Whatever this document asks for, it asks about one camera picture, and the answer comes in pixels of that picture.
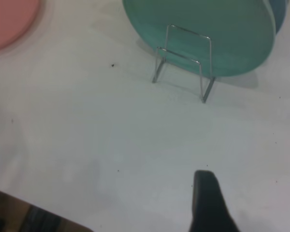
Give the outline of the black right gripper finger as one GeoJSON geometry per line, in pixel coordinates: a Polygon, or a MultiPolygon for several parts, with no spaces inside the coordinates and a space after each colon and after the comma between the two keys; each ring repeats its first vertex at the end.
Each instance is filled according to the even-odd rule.
{"type": "Polygon", "coordinates": [[[193,180],[190,232],[238,232],[226,206],[218,179],[207,170],[197,170],[193,180]]]}

